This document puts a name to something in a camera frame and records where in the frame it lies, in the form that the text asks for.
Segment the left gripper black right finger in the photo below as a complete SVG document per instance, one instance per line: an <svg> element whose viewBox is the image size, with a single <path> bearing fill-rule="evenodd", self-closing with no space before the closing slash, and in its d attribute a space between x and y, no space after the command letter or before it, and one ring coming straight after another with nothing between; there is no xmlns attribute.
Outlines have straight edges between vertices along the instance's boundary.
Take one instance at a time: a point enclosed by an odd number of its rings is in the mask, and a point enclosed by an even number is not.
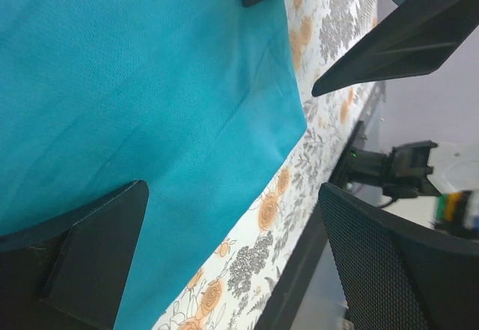
<svg viewBox="0 0 479 330"><path fill-rule="evenodd" d="M331 183L319 205L355 329L477 329L478 243Z"/></svg>

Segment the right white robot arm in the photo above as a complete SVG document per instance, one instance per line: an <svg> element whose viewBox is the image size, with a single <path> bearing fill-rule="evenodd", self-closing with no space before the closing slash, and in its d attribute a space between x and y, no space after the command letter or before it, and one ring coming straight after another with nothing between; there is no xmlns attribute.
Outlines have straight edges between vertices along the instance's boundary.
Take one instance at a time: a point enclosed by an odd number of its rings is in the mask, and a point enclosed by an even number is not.
<svg viewBox="0 0 479 330"><path fill-rule="evenodd" d="M439 69L478 26L478 0L393 0L395 11L313 85L318 97L361 82L424 76ZM343 178L380 187L392 201L432 196L434 229L478 239L478 146L417 141L387 155L347 158Z"/></svg>

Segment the teal t shirt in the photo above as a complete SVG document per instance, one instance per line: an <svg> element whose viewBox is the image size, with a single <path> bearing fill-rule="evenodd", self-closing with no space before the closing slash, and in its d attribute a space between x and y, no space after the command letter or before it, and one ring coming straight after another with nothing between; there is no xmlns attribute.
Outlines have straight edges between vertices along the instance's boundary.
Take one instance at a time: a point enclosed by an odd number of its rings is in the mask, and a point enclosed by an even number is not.
<svg viewBox="0 0 479 330"><path fill-rule="evenodd" d="M1 231L143 180L115 328L151 329L306 129L284 0L1 0Z"/></svg>

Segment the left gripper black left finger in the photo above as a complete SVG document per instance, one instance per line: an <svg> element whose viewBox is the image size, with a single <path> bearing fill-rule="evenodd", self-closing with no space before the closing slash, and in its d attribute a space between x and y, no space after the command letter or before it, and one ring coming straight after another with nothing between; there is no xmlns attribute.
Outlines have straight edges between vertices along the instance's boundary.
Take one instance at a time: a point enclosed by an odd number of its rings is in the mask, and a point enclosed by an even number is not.
<svg viewBox="0 0 479 330"><path fill-rule="evenodd" d="M148 197L137 180L1 236L1 328L112 329Z"/></svg>

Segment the floral table mat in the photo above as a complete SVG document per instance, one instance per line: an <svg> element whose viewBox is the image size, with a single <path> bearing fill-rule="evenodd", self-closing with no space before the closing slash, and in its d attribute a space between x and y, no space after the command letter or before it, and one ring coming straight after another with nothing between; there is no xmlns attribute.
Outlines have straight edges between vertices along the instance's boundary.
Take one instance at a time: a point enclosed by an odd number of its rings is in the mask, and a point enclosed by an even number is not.
<svg viewBox="0 0 479 330"><path fill-rule="evenodd" d="M377 23L377 0L285 0L307 129L278 173L156 322L157 329L253 329L376 90L313 97L314 83Z"/></svg>

